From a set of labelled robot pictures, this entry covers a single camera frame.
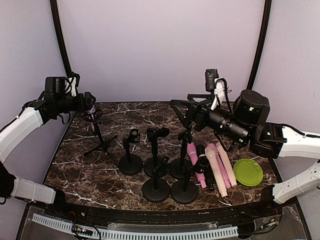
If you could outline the black tripod shock-mount stand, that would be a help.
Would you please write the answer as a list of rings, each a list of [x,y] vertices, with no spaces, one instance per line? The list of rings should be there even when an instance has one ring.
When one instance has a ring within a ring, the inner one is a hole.
[[[99,145],[94,147],[93,149],[85,152],[83,155],[86,157],[88,156],[89,154],[93,153],[93,152],[104,152],[104,153],[109,153],[109,147],[111,146],[111,143],[113,140],[116,140],[118,138],[117,135],[113,136],[112,138],[110,139],[107,139],[105,140],[102,136],[102,133],[101,133],[101,130],[100,130],[100,118],[102,117],[103,115],[103,111],[101,109],[98,109],[96,108],[96,112],[95,112],[95,122],[94,122],[94,126],[95,126],[95,133],[96,133],[96,136],[98,137],[99,139]],[[85,120],[87,122],[89,122],[89,118],[88,118],[88,113],[86,113],[84,115],[85,117]]]

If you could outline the black stand of small beige microphone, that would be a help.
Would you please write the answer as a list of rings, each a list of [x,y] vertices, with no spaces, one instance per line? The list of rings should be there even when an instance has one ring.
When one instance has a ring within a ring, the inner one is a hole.
[[[130,130],[128,137],[122,140],[125,155],[119,160],[118,168],[124,175],[136,175],[143,168],[142,158],[130,151],[130,144],[137,144],[140,141],[140,136],[139,130],[134,128]]]

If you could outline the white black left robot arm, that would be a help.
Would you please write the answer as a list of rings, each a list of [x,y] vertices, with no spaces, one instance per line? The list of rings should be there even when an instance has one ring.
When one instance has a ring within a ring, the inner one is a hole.
[[[76,73],[70,77],[47,77],[39,98],[25,103],[21,112],[0,130],[0,196],[4,200],[17,198],[51,205],[60,218],[67,218],[71,213],[70,206],[59,199],[61,191],[15,176],[4,163],[26,137],[48,121],[92,109],[96,98],[88,91],[78,92],[79,82]]]

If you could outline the black round-base stand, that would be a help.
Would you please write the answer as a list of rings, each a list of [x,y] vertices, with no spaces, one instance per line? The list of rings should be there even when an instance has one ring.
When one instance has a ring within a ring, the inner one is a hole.
[[[178,204],[191,204],[198,196],[198,187],[191,181],[192,173],[195,173],[194,169],[193,165],[185,167],[184,178],[173,183],[170,188],[171,198]]]
[[[152,203],[160,203],[166,200],[170,193],[169,184],[160,177],[160,171],[168,172],[169,157],[165,156],[157,164],[157,167],[152,169],[151,179],[147,180],[142,186],[143,197]]]

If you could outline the black round-base stand front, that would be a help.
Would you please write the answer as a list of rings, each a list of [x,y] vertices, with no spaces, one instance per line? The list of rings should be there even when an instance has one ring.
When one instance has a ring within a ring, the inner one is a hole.
[[[191,181],[192,173],[195,173],[194,169],[193,165],[185,167],[184,178],[173,183],[170,188],[171,198],[178,204],[191,204],[198,196],[198,187]]]

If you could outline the black microphone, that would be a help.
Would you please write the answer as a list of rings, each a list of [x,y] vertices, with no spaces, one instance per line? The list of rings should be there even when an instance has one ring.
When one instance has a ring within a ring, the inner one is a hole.
[[[198,144],[196,146],[196,154],[198,157],[197,164],[199,173],[203,174],[203,178],[200,181],[201,187],[203,189],[207,188],[210,192],[215,190],[213,173],[211,171],[209,160],[206,157],[205,146],[203,144]]]

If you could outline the small beige microphone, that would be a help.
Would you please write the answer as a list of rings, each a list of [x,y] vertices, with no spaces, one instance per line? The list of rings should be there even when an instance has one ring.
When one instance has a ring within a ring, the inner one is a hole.
[[[212,172],[218,187],[218,191],[221,197],[224,198],[228,195],[228,193],[227,193],[227,188],[218,164],[217,151],[215,150],[213,143],[209,143],[205,148],[205,156],[207,157],[210,163],[210,167],[212,169]]]

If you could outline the black stand with clip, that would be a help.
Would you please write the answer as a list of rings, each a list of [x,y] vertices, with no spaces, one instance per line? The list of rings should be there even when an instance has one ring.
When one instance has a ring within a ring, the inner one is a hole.
[[[169,174],[176,180],[184,178],[184,168],[190,167],[191,163],[185,163],[188,144],[192,143],[192,127],[189,126],[185,131],[178,134],[178,141],[181,141],[180,156],[174,159],[169,166]]]

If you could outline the beige microphone tall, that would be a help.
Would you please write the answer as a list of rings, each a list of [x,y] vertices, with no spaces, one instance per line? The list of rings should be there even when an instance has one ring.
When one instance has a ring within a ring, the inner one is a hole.
[[[225,168],[225,171],[229,177],[229,182],[230,182],[230,185],[231,187],[235,187],[237,185],[237,179],[235,177],[235,174],[234,174],[234,170],[232,168],[232,165],[231,165],[231,161],[229,159],[229,156],[227,154],[227,152],[224,150],[223,146],[221,143],[216,143],[215,144],[217,150],[218,150],[218,153],[220,155],[220,159],[223,163],[223,166]]]

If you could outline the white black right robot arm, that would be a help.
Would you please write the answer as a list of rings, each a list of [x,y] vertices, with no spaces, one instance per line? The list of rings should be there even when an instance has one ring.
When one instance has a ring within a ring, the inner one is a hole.
[[[196,131],[209,127],[217,139],[229,138],[234,146],[249,147],[250,152],[267,159],[302,157],[316,162],[296,176],[262,190],[261,201],[255,205],[255,213],[266,217],[286,201],[320,186],[320,135],[308,133],[284,123],[267,122],[270,102],[253,90],[243,90],[233,105],[222,108],[228,100],[228,91],[213,90],[210,95],[189,94],[187,100],[172,99],[170,106],[184,128],[195,124]]]

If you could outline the glitter silver-head microphone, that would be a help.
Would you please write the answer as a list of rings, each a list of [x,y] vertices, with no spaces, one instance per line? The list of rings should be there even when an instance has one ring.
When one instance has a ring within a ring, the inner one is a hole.
[[[95,113],[96,113],[96,108],[93,105],[92,108],[87,112],[87,114],[88,114],[89,122],[91,123],[92,134],[94,136],[96,136],[96,128],[95,128],[95,125],[94,125],[95,120],[96,120]]]

